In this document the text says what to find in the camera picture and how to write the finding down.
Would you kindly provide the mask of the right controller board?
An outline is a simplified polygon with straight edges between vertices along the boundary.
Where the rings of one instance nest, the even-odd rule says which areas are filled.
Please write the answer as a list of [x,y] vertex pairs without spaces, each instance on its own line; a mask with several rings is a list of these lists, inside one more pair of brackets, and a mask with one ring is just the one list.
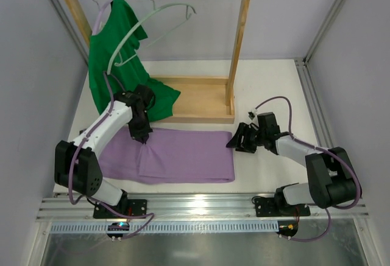
[[278,221],[277,235],[280,237],[294,237],[299,229],[299,223],[292,220]]

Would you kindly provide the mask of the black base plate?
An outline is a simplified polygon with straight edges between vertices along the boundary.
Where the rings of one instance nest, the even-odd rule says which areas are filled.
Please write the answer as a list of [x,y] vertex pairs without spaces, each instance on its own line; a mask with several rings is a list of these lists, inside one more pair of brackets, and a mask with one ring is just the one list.
[[288,205],[274,197],[253,197],[257,217],[308,217],[310,209],[305,205]]
[[[116,206],[108,206],[112,210],[128,216],[146,215],[147,200],[146,199],[128,199],[121,200]],[[115,219],[118,216],[100,203],[96,204],[93,212],[94,219]]]

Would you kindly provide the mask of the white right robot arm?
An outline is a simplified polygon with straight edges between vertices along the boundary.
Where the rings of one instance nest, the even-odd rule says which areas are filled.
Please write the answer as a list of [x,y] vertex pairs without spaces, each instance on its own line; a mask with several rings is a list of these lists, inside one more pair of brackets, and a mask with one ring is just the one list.
[[240,123],[226,146],[246,153],[255,153],[263,147],[274,155],[293,160],[307,172],[306,183],[276,189],[274,202],[279,211],[308,204],[321,209],[349,209],[358,203],[361,186],[344,149],[316,147],[282,132],[272,112],[258,114],[256,118],[256,124]]

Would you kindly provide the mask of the green t-shirt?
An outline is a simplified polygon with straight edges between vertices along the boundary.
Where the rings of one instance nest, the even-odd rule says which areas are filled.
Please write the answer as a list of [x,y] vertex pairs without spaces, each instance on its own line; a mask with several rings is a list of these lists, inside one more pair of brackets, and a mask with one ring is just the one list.
[[[108,70],[109,61],[118,44],[138,22],[134,11],[125,0],[112,0],[110,6],[111,12],[104,27],[90,38],[89,87],[99,114],[104,112],[110,102],[104,72]],[[180,91],[153,79],[145,70],[136,51],[140,42],[146,38],[146,31],[139,26],[116,55],[108,81],[114,93],[122,90],[133,91],[139,84],[148,86],[155,94],[155,105],[147,114],[149,120],[155,122],[173,115],[173,106],[180,96]]]

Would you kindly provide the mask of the wooden clothes rack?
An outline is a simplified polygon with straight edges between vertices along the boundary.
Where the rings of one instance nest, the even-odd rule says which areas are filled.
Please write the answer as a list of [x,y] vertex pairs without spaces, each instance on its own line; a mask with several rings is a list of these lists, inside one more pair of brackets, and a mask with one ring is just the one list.
[[[86,43],[91,27],[78,0],[64,0]],[[173,106],[173,115],[165,123],[232,124],[235,120],[234,82],[246,27],[250,0],[241,0],[229,75],[157,76],[157,80],[178,89],[181,95]]]

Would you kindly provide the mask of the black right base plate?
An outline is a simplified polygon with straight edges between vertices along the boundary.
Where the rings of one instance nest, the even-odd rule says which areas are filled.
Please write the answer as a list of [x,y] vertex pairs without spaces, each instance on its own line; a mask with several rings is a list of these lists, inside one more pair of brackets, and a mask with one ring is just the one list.
[[274,197],[253,197],[257,217],[308,217],[310,209],[305,205],[288,205]]

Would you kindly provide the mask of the purple trousers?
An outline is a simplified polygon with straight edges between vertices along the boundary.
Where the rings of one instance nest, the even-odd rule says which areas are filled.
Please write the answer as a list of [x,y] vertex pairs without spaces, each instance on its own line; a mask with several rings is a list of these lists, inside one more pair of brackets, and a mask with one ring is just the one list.
[[142,144],[120,129],[102,151],[99,165],[106,178],[144,184],[230,183],[235,180],[228,131],[155,128]]

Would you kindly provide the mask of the controller board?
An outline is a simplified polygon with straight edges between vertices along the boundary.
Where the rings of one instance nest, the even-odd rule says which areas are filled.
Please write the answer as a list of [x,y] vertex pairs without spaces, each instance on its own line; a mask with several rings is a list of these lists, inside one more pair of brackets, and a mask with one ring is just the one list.
[[121,239],[129,233],[129,228],[128,222],[114,222],[107,227],[106,233],[111,239]]
[[299,229],[299,223],[292,220],[278,221],[277,235],[280,237],[294,237]]

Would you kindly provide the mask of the left controller board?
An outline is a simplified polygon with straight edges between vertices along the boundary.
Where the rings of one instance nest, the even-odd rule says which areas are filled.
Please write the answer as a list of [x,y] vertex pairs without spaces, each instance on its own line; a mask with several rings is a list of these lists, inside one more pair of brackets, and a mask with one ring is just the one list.
[[107,227],[106,233],[111,239],[121,239],[129,233],[129,228],[128,222],[114,222]]

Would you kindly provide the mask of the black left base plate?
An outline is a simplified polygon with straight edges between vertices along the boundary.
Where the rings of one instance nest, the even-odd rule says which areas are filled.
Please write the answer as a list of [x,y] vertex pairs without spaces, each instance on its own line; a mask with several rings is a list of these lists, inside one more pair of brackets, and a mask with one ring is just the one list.
[[[108,206],[112,210],[128,216],[146,215],[147,200],[146,199],[128,199],[121,200],[116,206]],[[93,212],[94,219],[115,219],[118,216],[100,203],[96,204]]]

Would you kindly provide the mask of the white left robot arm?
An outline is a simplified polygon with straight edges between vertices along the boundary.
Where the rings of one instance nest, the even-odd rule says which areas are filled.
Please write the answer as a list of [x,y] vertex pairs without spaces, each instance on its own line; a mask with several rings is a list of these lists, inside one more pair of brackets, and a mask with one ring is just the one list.
[[128,218],[127,192],[110,184],[102,175],[100,154],[124,126],[131,139],[145,144],[152,129],[147,111],[154,106],[155,94],[147,86],[134,91],[111,93],[111,101],[98,119],[71,142],[60,141],[55,148],[54,181],[66,187],[68,193],[96,201],[98,211]]

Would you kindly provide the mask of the aluminium mounting rail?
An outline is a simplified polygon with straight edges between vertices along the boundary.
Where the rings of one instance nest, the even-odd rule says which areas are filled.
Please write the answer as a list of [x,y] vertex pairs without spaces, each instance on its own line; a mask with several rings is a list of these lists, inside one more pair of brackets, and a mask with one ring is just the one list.
[[[240,194],[130,194],[146,199],[147,212],[158,220],[234,220],[256,219],[255,197],[271,198],[267,193]],[[64,193],[44,198],[36,221],[87,221],[93,217],[93,206],[82,199],[72,205]]]

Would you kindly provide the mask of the purple clothes hanger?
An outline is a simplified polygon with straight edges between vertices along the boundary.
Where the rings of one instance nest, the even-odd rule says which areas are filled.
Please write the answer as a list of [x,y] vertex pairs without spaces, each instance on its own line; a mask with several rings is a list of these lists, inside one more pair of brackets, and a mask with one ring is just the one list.
[[99,5],[97,0],[92,0],[98,7],[99,13],[96,17],[94,26],[92,28],[92,35],[97,35],[99,33],[100,25],[102,22],[102,16],[104,14],[105,9],[112,3],[112,0],[107,0],[102,6]]

